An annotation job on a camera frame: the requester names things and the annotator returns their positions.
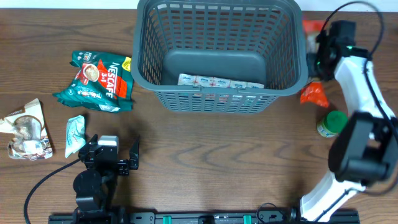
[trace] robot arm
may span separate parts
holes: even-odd
[[[328,222],[348,199],[377,181],[387,180],[398,160],[397,143],[375,105],[363,73],[368,52],[354,47],[354,30],[355,23],[337,21],[332,23],[329,36],[324,32],[318,38],[317,76],[326,81],[337,80],[352,116],[330,149],[330,170],[300,200],[301,216],[308,221]],[[367,69],[377,100],[396,126],[395,116],[374,78],[372,62],[367,63]],[[368,146],[369,139],[377,141],[379,147]]]

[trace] wire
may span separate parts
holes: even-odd
[[[74,164],[76,164],[77,162],[81,161],[81,159],[77,159],[53,172],[51,172],[49,175],[46,175],[41,181],[39,181],[39,183],[37,183],[33,189],[29,192],[29,195],[27,195],[26,200],[25,200],[25,205],[24,205],[24,217],[25,217],[25,222],[26,224],[30,224],[30,220],[29,220],[29,215],[27,213],[27,206],[29,204],[29,200],[32,197],[33,193],[37,190],[38,187],[40,187],[41,184],[43,184],[43,182],[45,182],[48,178],[50,178],[51,176],[53,176],[54,174],[56,174],[57,172],[60,172],[61,170],[64,170]]]
[[[257,211],[256,211],[256,217],[257,217],[257,219],[258,219],[259,221],[261,221],[262,223],[265,223],[265,221],[264,221],[262,218],[259,217],[259,213],[260,213],[260,209],[261,209],[262,207],[266,206],[266,205],[272,205],[272,206],[274,206],[274,207],[277,209],[277,211],[278,211],[280,214],[282,214],[283,217],[286,217],[285,213],[283,213],[278,207],[276,207],[276,205],[274,205],[273,203],[266,202],[266,203],[263,203],[262,205],[260,205],[260,207],[259,207],[259,208],[257,209]]]
[[[350,4],[356,4],[356,3],[365,4],[365,5],[369,6],[369,7],[371,7],[372,9],[374,9],[374,11],[376,12],[376,14],[377,14],[377,16],[378,16],[378,18],[379,18],[379,21],[380,21],[380,33],[379,33],[379,37],[377,38],[377,41],[376,41],[376,43],[374,44],[374,47],[373,47],[372,51],[370,51],[368,57],[367,57],[366,60],[365,60],[364,68],[363,68],[363,73],[364,73],[364,76],[365,76],[365,79],[366,79],[366,84],[368,85],[369,91],[371,92],[372,98],[373,98],[373,100],[374,100],[374,103],[375,103],[375,105],[377,106],[377,108],[378,108],[378,110],[380,111],[380,113],[382,114],[382,117],[383,117],[384,120],[386,121],[387,126],[388,126],[388,128],[390,129],[390,131],[391,131],[392,135],[394,136],[394,138],[396,139],[397,145],[398,145],[398,133],[397,133],[397,130],[396,130],[396,128],[394,127],[393,123],[391,122],[390,117],[389,117],[389,116],[386,114],[386,112],[383,110],[383,108],[382,108],[382,106],[381,106],[381,102],[377,99],[376,93],[374,92],[373,86],[372,86],[372,84],[371,84],[371,82],[370,82],[370,79],[369,79],[369,76],[368,76],[368,68],[367,68],[368,62],[369,62],[370,60],[372,60],[373,54],[375,53],[375,51],[376,51],[377,48],[379,47],[379,45],[380,45],[380,43],[381,43],[381,40],[382,40],[382,38],[383,38],[383,34],[384,34],[384,19],[383,19],[382,13],[379,11],[379,9],[378,9],[376,6],[374,6],[373,4],[368,3],[368,2],[364,2],[364,1],[353,1],[353,2],[349,2],[349,3],[346,3],[346,4],[342,5],[342,6],[340,6],[339,8],[337,8],[336,10],[334,10],[334,11],[328,16],[328,18],[326,19],[326,21],[325,21],[325,23],[324,23],[324,25],[323,25],[323,27],[322,27],[322,29],[321,29],[321,32],[324,30],[324,28],[326,27],[328,21],[331,19],[331,17],[332,17],[334,14],[336,14],[340,9],[342,9],[342,8],[344,8],[344,7],[346,7],[346,6],[350,5]],[[367,191],[367,190],[365,190],[365,191],[362,192],[362,191],[359,191],[359,190],[356,190],[356,189],[349,189],[349,190],[346,190],[346,191],[344,192],[343,195],[341,195],[335,202],[333,202],[333,203],[332,203],[325,211],[323,211],[323,213],[322,213],[321,215],[319,215],[319,216],[317,217],[317,219],[315,219],[314,221],[315,221],[315,222],[319,221],[326,213],[328,213],[334,206],[336,206],[336,204],[337,204],[341,199],[343,199],[346,195],[348,195],[348,194],[349,194],[351,191],[353,191],[353,190],[354,190],[354,191],[357,191],[358,193],[362,193],[362,194],[366,194],[366,195],[370,195],[370,196],[381,196],[381,195],[385,195],[385,194],[389,193],[390,191],[392,191],[397,185],[398,185],[398,174],[396,175],[395,180],[393,181],[393,183],[392,183],[390,186],[388,186],[387,189],[385,189],[385,190],[383,190],[383,191],[380,191],[380,192],[369,192],[369,191]]]

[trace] green lid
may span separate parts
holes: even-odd
[[[330,132],[340,133],[347,121],[347,115],[345,115],[343,112],[332,111],[326,116],[323,124]]]

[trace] gray plastic basket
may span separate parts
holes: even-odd
[[[258,113],[307,82],[294,0],[140,0],[131,73],[174,111]],[[265,89],[178,86],[180,73]]]

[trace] wooden table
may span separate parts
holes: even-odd
[[[324,19],[327,12],[306,12]],[[375,54],[375,74],[389,106],[398,111],[398,14],[385,13],[386,34]],[[370,49],[379,25],[370,13],[339,13],[357,22],[358,45]],[[153,92],[134,85],[134,110],[111,114],[57,103],[52,93],[76,74],[72,50],[131,55],[136,12],[130,10],[0,10],[0,114],[38,98],[55,148],[52,158],[8,158],[10,134],[0,134],[0,223],[23,223],[22,208],[31,188],[46,174],[76,159],[65,158],[69,118],[88,114],[89,136],[118,135],[121,157],[140,134],[141,164],[120,178],[114,204],[167,211],[254,210],[264,202],[286,207],[312,190],[327,170],[332,139],[321,137],[315,121],[325,110],[282,97],[256,115],[174,113]],[[330,101],[346,110],[336,82],[326,86]],[[32,223],[53,212],[76,208],[72,182],[82,163],[53,176],[29,205]],[[398,222],[398,192],[380,198],[357,196],[362,223]]]

